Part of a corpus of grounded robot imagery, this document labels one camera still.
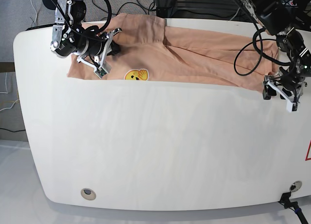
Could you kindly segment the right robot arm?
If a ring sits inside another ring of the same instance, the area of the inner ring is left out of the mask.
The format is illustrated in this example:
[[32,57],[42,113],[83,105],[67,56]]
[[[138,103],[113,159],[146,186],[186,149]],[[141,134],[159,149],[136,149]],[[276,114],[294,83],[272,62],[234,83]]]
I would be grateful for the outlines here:
[[108,11],[105,24],[102,27],[91,25],[85,29],[82,26],[86,15],[84,0],[51,0],[55,6],[51,51],[61,58],[76,55],[78,63],[92,67],[100,78],[111,71],[106,58],[120,52],[113,37],[122,31],[121,28],[105,31],[112,19],[112,8],[109,0],[103,1]]

